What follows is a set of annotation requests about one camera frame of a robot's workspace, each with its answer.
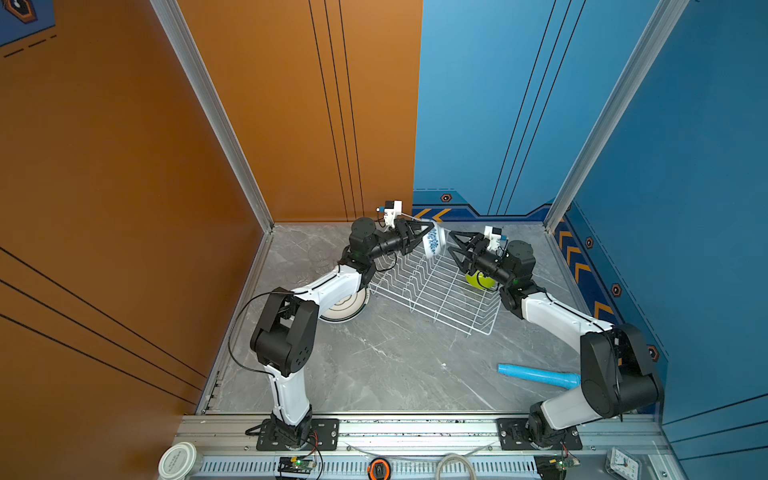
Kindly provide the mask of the blue white porcelain bowl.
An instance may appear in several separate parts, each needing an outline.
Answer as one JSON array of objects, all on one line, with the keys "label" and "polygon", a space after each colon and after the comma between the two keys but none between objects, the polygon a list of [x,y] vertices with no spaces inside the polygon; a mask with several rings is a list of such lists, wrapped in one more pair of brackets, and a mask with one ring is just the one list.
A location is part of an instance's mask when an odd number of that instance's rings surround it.
[{"label": "blue white porcelain bowl", "polygon": [[447,247],[446,231],[437,223],[434,223],[422,238],[425,256],[434,258],[442,255]]}]

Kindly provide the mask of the lime green bowl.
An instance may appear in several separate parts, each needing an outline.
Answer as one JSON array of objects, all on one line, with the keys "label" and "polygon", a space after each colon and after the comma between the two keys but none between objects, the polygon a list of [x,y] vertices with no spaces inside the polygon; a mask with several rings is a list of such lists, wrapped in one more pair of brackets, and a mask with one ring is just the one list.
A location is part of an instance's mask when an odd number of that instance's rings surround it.
[{"label": "lime green bowl", "polygon": [[497,282],[491,278],[485,276],[482,272],[476,271],[473,274],[465,275],[468,284],[481,291],[495,292],[497,290]]}]

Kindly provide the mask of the white wire dish rack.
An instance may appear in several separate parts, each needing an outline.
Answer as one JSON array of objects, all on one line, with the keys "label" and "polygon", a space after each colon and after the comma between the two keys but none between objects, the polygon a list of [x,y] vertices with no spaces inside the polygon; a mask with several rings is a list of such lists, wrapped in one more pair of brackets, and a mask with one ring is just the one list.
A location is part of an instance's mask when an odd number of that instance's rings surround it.
[{"label": "white wire dish rack", "polygon": [[481,291],[468,284],[447,252],[427,258],[419,245],[411,254],[376,261],[379,272],[369,291],[450,326],[464,334],[489,335],[501,307],[497,290]]}]

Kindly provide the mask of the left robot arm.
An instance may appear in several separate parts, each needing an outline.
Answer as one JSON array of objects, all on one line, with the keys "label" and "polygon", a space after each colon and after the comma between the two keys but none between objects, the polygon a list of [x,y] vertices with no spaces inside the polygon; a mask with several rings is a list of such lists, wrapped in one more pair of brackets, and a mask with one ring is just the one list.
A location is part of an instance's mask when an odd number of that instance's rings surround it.
[{"label": "left robot arm", "polygon": [[262,429],[279,442],[300,448],[310,441],[312,407],[306,395],[304,367],[312,354],[318,322],[344,323],[366,307],[369,284],[382,270],[377,260],[396,259],[418,246],[428,248],[437,233],[432,221],[396,214],[384,230],[368,217],[351,226],[348,245],[337,266],[319,279],[294,290],[277,288],[266,295],[250,349],[263,366],[273,398],[270,418]]}]

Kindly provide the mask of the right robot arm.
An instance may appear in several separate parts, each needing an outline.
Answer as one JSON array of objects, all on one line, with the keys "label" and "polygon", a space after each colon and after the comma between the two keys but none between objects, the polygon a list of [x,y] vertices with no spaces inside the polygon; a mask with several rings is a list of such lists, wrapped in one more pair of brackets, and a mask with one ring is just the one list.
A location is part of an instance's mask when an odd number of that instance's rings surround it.
[{"label": "right robot arm", "polygon": [[576,426],[642,409],[664,399],[664,386],[643,332],[588,316],[551,296],[533,279],[533,247],[515,240],[502,252],[481,232],[450,232],[447,252],[467,274],[498,287],[503,306],[565,342],[580,358],[580,384],[530,408],[526,428],[540,449],[559,444]]}]

